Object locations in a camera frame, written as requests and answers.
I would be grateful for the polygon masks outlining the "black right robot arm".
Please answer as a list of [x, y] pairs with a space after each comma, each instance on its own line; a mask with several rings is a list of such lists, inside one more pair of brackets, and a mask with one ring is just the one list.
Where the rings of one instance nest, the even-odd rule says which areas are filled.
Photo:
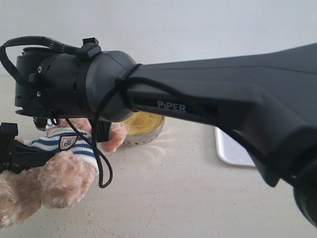
[[317, 223], [317, 46], [219, 59], [138, 64], [87, 38], [8, 40], [0, 61], [15, 79], [18, 114], [118, 122], [143, 111], [220, 128], [244, 147], [263, 180], [294, 188]]

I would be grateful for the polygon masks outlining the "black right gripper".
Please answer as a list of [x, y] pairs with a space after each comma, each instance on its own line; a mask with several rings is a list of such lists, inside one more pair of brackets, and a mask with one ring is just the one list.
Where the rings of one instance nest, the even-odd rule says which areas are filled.
[[18, 115], [32, 117], [36, 129], [40, 131], [47, 131], [59, 123], [59, 117], [56, 111], [50, 109], [19, 109], [16, 110], [16, 113]]

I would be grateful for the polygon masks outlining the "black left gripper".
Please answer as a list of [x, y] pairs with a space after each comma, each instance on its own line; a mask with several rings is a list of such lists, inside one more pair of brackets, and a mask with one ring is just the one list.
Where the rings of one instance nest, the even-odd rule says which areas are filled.
[[0, 172], [23, 171], [42, 167], [53, 157], [53, 152], [42, 151], [15, 140], [18, 125], [11, 122], [0, 124]]

